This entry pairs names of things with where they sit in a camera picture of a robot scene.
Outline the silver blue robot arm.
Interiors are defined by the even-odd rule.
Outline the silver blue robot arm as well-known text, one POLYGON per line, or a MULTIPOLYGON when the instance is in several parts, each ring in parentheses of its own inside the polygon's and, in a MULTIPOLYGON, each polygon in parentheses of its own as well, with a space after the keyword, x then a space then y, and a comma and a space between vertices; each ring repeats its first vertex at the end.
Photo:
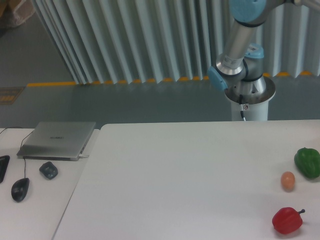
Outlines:
POLYGON ((234 21, 224 49, 207 76, 224 91, 239 82, 275 76, 320 74, 320 2, 318 0, 230 0, 234 21))

